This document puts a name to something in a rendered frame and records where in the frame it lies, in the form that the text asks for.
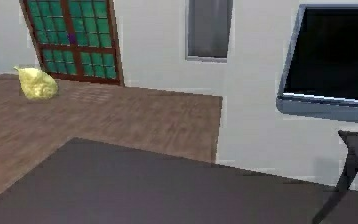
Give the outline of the dark grey rug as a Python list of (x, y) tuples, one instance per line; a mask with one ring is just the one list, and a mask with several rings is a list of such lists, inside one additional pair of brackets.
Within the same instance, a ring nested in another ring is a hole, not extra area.
[(312, 224), (329, 187), (74, 138), (0, 194), (0, 224)]

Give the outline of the brown door with green panes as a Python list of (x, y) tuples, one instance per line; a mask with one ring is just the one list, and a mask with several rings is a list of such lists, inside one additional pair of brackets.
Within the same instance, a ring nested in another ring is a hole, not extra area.
[(122, 86), (113, 0), (19, 0), (39, 67), (55, 79)]

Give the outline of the yellow lumpy cushion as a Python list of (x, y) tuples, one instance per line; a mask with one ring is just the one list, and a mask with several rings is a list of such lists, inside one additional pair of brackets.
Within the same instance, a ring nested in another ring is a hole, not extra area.
[(46, 72), (33, 67), (15, 67), (15, 70), (18, 72), (21, 90), (27, 99), (45, 100), (57, 94), (58, 84)]

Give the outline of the grey framed television set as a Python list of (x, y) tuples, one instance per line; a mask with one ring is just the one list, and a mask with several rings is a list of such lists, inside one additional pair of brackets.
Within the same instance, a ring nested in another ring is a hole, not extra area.
[(299, 6), (276, 107), (358, 123), (358, 3)]

